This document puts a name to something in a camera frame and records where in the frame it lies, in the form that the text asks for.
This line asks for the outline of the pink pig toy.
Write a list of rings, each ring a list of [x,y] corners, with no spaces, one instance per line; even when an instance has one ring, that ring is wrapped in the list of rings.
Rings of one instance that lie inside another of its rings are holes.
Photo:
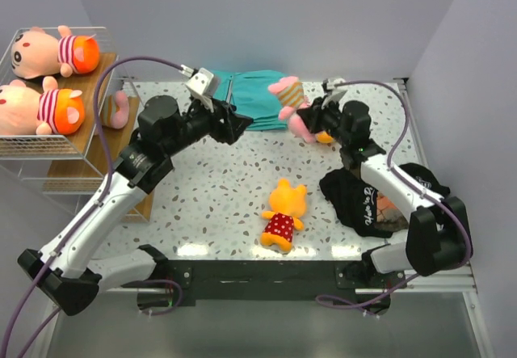
[[[288,130],[295,137],[303,139],[306,143],[314,143],[317,140],[316,135],[307,129],[297,113],[299,108],[309,107],[300,79],[296,76],[283,77],[267,89],[280,102],[278,119],[287,122]]]

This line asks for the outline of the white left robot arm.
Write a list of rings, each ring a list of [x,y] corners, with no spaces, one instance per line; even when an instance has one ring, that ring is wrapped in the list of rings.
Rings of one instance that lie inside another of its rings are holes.
[[[230,103],[215,99],[212,105],[208,110],[194,99],[181,112],[169,95],[149,99],[129,145],[98,191],[51,242],[19,256],[19,266],[67,315],[81,313],[109,289],[144,282],[158,287],[166,281],[168,259],[153,246],[141,245],[128,255],[104,260],[93,256],[126,213],[174,169],[174,155],[206,136],[232,145],[253,122]]]

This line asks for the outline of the black-haired doll orange pants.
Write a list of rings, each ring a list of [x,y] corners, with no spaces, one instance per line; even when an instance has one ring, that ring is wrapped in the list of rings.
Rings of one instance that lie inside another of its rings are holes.
[[[11,45],[11,68],[23,79],[59,74],[64,78],[93,72],[100,60],[99,44],[93,36],[75,35],[70,27],[57,28],[60,37],[41,27],[17,35]]]

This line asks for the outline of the face-up doll orange hat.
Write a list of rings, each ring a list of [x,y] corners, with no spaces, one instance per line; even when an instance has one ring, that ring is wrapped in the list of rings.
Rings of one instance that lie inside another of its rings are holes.
[[[60,89],[47,76],[42,91],[15,79],[1,86],[1,134],[3,136],[71,135],[85,119],[82,91]]]

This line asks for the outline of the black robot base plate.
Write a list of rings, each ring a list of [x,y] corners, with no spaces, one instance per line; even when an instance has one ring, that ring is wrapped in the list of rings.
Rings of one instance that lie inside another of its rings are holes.
[[[380,274],[360,261],[165,260],[148,279],[135,283],[140,310],[165,309],[180,300],[312,301],[318,295],[351,303],[373,297],[359,289],[386,291],[405,278],[403,271]]]

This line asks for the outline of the pink pig striped shirt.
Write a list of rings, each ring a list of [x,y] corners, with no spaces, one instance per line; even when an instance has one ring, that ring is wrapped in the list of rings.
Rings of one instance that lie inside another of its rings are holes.
[[[128,96],[123,91],[116,91],[104,100],[100,112],[102,126],[113,129],[123,128],[128,123],[129,110]]]

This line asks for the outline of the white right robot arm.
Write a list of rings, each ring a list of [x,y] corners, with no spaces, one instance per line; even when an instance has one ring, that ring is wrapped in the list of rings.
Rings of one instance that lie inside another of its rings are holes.
[[[311,133],[326,132],[340,145],[343,165],[391,201],[408,221],[406,241],[368,251],[360,279],[379,287],[389,272],[413,269],[420,276],[465,265],[473,255],[469,219],[462,200],[424,187],[392,161],[370,137],[365,103],[343,106],[334,98],[315,99],[298,115]]]

